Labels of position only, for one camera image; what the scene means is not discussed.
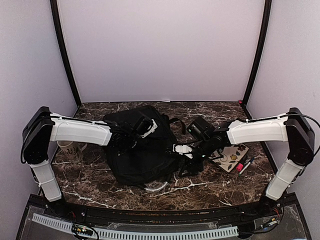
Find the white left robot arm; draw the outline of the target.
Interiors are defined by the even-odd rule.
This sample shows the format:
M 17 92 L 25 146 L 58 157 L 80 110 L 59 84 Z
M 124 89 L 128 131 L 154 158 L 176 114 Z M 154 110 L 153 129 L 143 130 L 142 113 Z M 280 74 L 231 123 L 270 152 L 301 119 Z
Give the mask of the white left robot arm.
M 47 106 L 40 107 L 22 131 L 20 161 L 28 164 L 37 184 L 43 190 L 51 210 L 60 218 L 67 218 L 70 206 L 52 169 L 48 149 L 50 142 L 78 142 L 107 146 L 116 137 L 133 141 L 136 136 L 115 122 L 91 121 L 53 113 Z

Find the black student backpack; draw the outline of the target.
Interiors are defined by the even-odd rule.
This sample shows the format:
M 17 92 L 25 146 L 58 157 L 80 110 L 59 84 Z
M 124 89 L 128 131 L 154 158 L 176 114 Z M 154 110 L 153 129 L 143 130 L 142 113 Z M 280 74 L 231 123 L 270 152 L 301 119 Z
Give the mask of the black student backpack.
M 104 147 L 106 161 L 116 180 L 121 185 L 143 188 L 145 184 L 163 179 L 168 182 L 179 169 L 182 158 L 168 156 L 165 151 L 178 140 L 171 130 L 171 124 L 179 118 L 169 118 L 155 107 L 145 105 L 138 108 L 108 113 L 103 121 L 112 121 L 122 127 L 133 129 L 142 117 L 154 119 L 157 129 L 146 138 L 137 142 L 134 148 L 118 155 L 110 145 Z

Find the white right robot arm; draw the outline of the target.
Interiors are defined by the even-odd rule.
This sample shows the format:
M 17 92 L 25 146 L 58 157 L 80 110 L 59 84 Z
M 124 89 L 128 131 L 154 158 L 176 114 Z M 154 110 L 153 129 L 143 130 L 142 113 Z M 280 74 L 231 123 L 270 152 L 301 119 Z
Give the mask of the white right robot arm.
M 196 147 L 175 144 L 173 152 L 186 157 L 182 172 L 193 176 L 202 171 L 203 161 L 213 152 L 225 147 L 251 142 L 287 142 L 289 153 L 275 177 L 270 181 L 265 197 L 255 205 L 255 213 L 266 217 L 277 201 L 304 169 L 314 160 L 319 148 L 315 148 L 315 132 L 308 123 L 310 116 L 296 107 L 277 116 L 259 119 L 237 119 L 213 126 L 202 117 L 194 120 L 187 131 L 199 143 Z

